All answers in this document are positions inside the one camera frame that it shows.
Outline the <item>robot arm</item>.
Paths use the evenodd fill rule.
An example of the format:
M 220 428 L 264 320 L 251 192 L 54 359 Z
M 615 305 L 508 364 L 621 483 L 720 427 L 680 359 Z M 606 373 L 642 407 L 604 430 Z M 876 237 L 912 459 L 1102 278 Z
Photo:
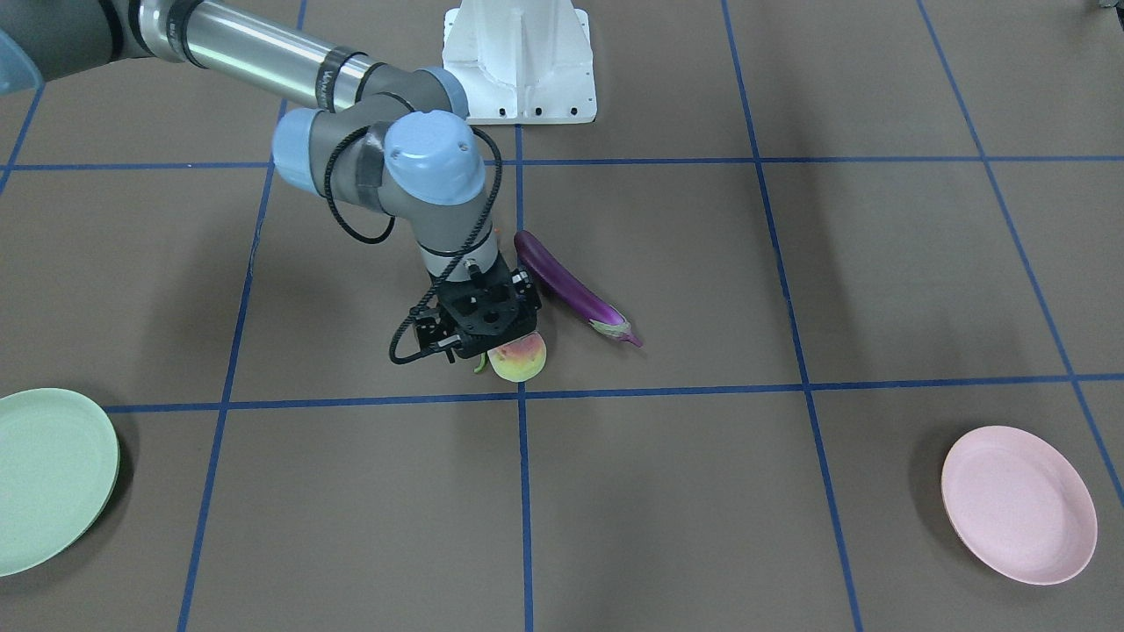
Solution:
M 531 277 L 495 240 L 501 152 L 466 124 L 465 89 L 445 69 L 393 67 L 224 1 L 3 3 L 4 94 L 127 58 L 212 69 L 284 97 L 292 110 L 270 142 L 277 175 L 320 196 L 352 240 L 379 244 L 409 225 L 430 286 L 391 338 L 393 363 L 498 363 L 537 349 Z M 342 204 L 388 228 L 357 231 Z

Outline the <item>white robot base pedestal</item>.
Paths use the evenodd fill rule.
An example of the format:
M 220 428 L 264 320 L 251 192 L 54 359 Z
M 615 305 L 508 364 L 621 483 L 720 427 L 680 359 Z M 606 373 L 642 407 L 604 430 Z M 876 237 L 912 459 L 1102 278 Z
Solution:
M 598 115 L 589 15 L 571 1 L 462 1 L 442 64 L 478 126 L 583 125 Z

